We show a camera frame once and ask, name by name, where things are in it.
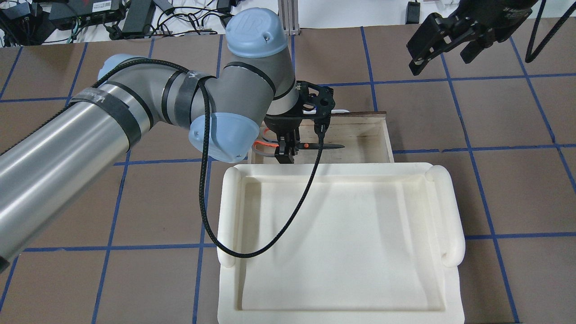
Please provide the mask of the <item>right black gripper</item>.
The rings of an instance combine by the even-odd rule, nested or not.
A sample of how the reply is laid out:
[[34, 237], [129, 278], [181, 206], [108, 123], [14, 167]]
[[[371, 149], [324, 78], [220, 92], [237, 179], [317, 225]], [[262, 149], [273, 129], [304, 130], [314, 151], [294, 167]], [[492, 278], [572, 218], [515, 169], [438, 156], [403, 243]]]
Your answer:
[[408, 41], [409, 69], [414, 76], [442, 53], [465, 41], [463, 63], [471, 63], [484, 48], [502, 43], [525, 22], [536, 0], [460, 0], [449, 17], [428, 15]]

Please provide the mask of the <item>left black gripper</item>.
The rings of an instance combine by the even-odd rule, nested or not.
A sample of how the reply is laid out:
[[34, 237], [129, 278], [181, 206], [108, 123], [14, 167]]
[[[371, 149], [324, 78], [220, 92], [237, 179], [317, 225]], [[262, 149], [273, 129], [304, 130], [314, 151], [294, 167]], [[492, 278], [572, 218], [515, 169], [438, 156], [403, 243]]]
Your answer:
[[329, 86], [319, 86], [307, 81], [296, 81], [297, 100], [288, 112], [280, 115], [267, 114], [264, 123], [268, 129], [277, 134], [278, 147], [275, 158], [280, 164], [294, 164], [297, 155], [297, 145], [300, 143], [298, 130], [304, 119], [312, 120], [314, 131], [324, 134], [330, 125], [331, 113], [334, 109], [334, 89]]

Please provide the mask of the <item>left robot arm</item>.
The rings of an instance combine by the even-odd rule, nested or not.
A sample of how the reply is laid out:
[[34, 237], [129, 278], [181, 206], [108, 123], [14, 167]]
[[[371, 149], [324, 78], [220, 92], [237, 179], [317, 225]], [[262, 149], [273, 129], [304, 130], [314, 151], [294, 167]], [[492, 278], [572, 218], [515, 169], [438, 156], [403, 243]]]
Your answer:
[[225, 28], [232, 53], [220, 75], [173, 62], [116, 54], [99, 79], [1, 154], [1, 270], [27, 248], [82, 191], [157, 123], [187, 129], [207, 160], [238, 163], [261, 133], [276, 133], [276, 158], [291, 158], [303, 119], [322, 152], [335, 107], [333, 88], [296, 79], [280, 17], [267, 8], [233, 16]]

